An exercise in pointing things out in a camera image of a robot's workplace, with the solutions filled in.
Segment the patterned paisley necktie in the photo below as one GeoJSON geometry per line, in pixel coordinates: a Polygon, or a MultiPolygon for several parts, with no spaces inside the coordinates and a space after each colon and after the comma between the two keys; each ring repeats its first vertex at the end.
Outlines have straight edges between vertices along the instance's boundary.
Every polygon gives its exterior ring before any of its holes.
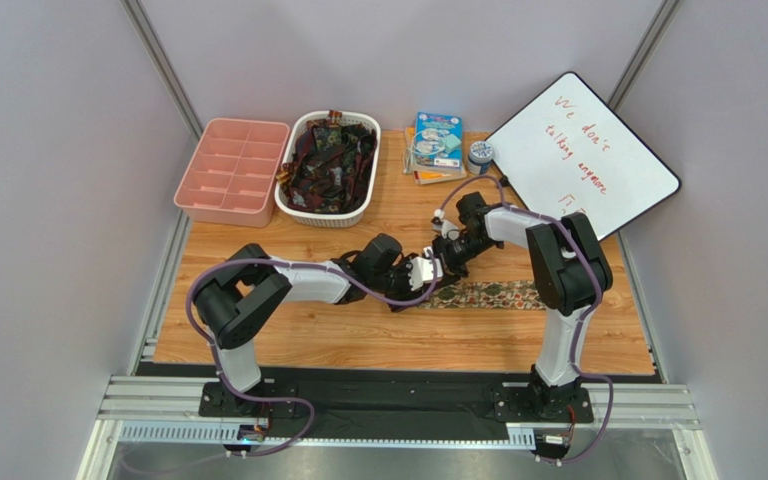
{"type": "Polygon", "coordinates": [[[544,310],[545,304],[533,281],[517,280],[456,283],[436,290],[418,308],[544,310]]]}

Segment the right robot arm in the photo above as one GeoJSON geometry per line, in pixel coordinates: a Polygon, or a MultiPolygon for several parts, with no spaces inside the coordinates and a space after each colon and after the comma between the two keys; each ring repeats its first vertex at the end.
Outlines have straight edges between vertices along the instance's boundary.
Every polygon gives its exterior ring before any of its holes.
{"type": "Polygon", "coordinates": [[[510,243],[528,251],[546,324],[525,400],[538,417],[564,412],[580,393],[588,324],[613,284],[588,217],[576,212],[557,220],[513,205],[489,205],[478,192],[459,200],[457,209],[457,224],[446,220],[442,210],[432,220],[439,232],[432,249],[449,277],[466,277],[468,262],[492,247],[510,243]]]}

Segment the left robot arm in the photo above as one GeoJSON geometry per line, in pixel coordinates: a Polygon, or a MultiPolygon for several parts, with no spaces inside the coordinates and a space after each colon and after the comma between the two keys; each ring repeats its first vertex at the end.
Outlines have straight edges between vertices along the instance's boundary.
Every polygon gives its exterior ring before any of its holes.
{"type": "Polygon", "coordinates": [[[262,375],[254,339],[280,306],[374,298],[393,310],[404,309],[428,299],[443,272],[432,250],[406,255],[386,234],[361,250],[317,263],[271,256],[251,243],[195,280],[185,311],[206,340],[219,383],[234,404],[265,404],[267,398],[256,392],[262,375]]]}

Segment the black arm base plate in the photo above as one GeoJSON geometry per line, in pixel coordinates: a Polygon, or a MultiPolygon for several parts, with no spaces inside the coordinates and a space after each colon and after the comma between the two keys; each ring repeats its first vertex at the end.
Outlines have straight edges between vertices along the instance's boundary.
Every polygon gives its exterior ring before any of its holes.
{"type": "Polygon", "coordinates": [[[159,364],[138,371],[162,380],[193,375],[198,418],[269,420],[274,437],[301,431],[327,440],[500,441],[510,423],[592,427],[598,390],[607,384],[582,380],[571,407],[543,418],[525,400],[528,373],[265,367],[256,392],[267,403],[237,406],[212,367],[159,364]]]}

